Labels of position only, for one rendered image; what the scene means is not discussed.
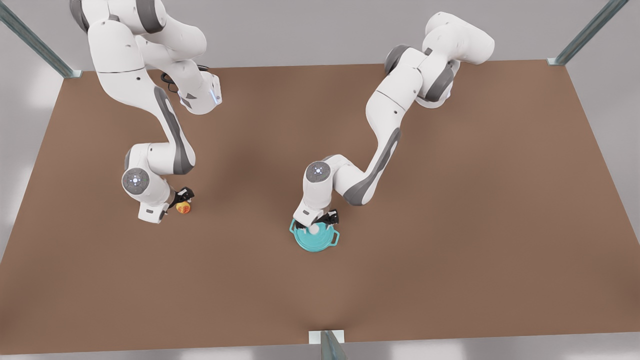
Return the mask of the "silver frame post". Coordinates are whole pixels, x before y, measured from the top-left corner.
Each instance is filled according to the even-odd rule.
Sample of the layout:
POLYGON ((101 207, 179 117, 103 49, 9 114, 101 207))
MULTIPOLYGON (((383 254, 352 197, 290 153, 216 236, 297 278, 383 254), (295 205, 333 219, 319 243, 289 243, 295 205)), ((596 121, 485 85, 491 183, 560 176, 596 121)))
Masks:
POLYGON ((546 63, 549 66, 566 66, 628 2, 630 0, 608 0, 569 44, 556 57, 547 58, 546 63))
POLYGON ((309 331, 308 343, 320 345, 320 360, 349 360, 342 346, 345 343, 343 329, 309 331))
POLYGON ((23 21, 0 0, 0 22, 5 24, 23 43, 29 46, 42 60, 64 79, 77 79, 81 70, 74 70, 41 40, 23 21))

